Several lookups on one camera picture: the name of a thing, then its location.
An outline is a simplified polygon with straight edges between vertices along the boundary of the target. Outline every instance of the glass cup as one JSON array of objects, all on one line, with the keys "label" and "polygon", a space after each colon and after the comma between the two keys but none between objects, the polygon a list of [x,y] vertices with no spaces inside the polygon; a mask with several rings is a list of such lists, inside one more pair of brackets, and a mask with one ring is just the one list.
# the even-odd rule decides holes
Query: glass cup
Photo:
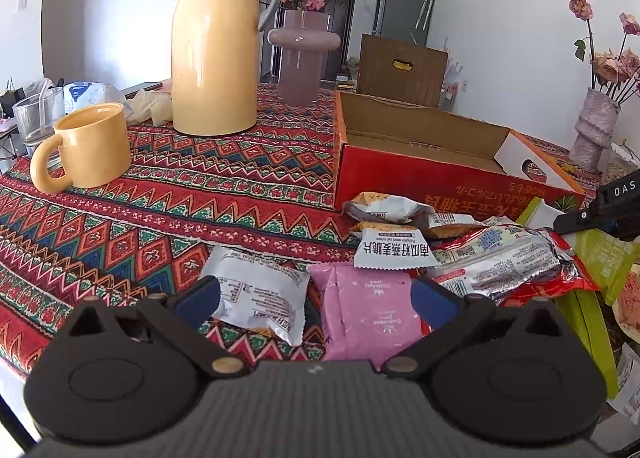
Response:
[{"label": "glass cup", "polygon": [[62,88],[49,88],[14,104],[14,116],[25,146],[35,147],[54,134],[53,125],[65,116]]}]

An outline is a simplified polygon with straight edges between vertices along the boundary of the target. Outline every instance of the ribbed gray surface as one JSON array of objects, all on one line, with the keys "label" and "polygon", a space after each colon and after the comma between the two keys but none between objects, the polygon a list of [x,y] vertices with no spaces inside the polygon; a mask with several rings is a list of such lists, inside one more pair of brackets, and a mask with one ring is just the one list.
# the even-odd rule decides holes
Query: ribbed gray surface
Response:
[{"label": "ribbed gray surface", "polygon": [[450,427],[415,384],[366,362],[262,362],[213,383],[180,424],[107,449],[44,441],[29,458],[602,458],[588,442],[544,450],[501,448]]}]

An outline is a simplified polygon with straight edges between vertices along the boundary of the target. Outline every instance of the gray refrigerator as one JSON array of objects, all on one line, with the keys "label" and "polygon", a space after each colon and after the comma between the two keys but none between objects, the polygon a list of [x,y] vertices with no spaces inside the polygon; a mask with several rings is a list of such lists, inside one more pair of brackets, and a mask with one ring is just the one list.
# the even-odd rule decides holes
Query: gray refrigerator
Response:
[{"label": "gray refrigerator", "polygon": [[377,0],[373,35],[425,46],[434,2]]}]

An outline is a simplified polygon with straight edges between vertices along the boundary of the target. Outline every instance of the yellow thermos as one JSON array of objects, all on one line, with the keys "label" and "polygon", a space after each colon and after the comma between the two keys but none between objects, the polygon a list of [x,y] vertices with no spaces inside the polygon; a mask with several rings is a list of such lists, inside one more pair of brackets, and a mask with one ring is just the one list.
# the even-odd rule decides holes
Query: yellow thermos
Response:
[{"label": "yellow thermos", "polygon": [[178,0],[172,32],[174,128],[237,133],[256,121],[259,33],[280,0]]}]

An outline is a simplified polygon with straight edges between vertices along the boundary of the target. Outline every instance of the mug handle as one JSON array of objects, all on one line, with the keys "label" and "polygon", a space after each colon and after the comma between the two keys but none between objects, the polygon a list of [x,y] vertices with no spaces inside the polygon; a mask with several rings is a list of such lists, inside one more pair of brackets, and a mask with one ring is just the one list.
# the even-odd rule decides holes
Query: mug handle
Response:
[{"label": "mug handle", "polygon": [[60,193],[73,183],[68,174],[64,174],[59,178],[52,178],[49,175],[49,170],[47,169],[49,156],[59,146],[62,146],[62,137],[55,134],[40,144],[31,157],[31,181],[39,191],[46,194]]}]

